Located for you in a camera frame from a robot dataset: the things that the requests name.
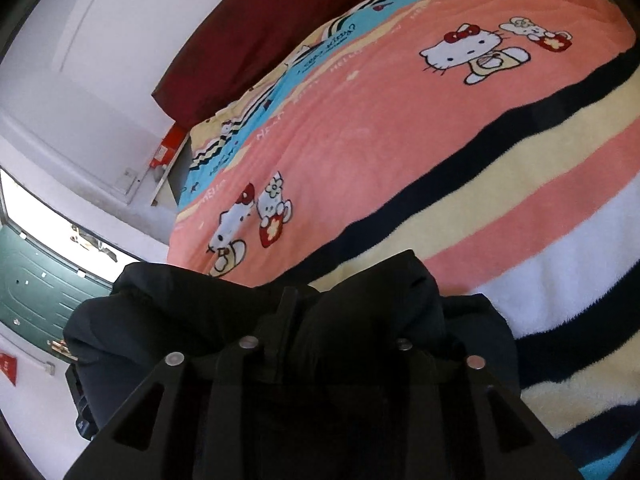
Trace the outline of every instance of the wall outlet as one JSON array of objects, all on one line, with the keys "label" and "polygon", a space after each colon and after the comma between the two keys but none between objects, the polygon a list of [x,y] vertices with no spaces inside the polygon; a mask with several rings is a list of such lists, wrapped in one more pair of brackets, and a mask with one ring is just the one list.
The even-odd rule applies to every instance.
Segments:
[{"label": "wall outlet", "polygon": [[133,186],[133,183],[138,178],[138,172],[127,168],[124,173],[116,180],[115,189],[126,195]]}]

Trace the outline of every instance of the pillow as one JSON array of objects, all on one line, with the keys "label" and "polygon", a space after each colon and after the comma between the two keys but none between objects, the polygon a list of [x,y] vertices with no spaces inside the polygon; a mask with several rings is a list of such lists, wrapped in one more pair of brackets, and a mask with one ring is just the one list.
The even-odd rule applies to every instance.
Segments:
[{"label": "pillow", "polygon": [[222,0],[153,97],[189,130],[240,98],[309,34],[363,0]]}]

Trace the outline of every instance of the striped blanket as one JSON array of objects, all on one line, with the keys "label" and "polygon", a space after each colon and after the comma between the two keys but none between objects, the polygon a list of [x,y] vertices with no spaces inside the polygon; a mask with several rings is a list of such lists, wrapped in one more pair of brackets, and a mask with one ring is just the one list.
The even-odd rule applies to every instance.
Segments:
[{"label": "striped blanket", "polygon": [[327,290],[413,249],[606,478],[640,431],[639,64],[605,0],[366,0],[192,130],[169,263]]}]

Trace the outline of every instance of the window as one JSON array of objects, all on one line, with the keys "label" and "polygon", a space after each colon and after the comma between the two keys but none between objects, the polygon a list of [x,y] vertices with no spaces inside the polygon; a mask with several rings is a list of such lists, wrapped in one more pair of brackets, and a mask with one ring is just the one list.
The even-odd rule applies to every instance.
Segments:
[{"label": "window", "polygon": [[113,283],[126,265],[137,261],[52,211],[3,170],[0,182],[10,222],[82,271]]}]

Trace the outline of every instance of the white pipe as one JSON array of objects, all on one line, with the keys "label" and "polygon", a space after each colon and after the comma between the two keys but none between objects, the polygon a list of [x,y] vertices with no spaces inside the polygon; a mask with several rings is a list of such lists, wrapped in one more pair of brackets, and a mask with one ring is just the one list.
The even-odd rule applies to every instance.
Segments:
[{"label": "white pipe", "polygon": [[7,339],[4,335],[0,333],[0,338],[2,338],[5,342],[9,343],[13,348],[17,350],[17,353],[20,357],[27,359],[31,363],[35,364],[37,367],[42,368],[44,372],[49,374],[50,376],[55,375],[56,373],[56,365],[50,362],[40,361],[40,359],[35,358],[31,354],[25,352],[22,348],[20,348],[16,343]]}]

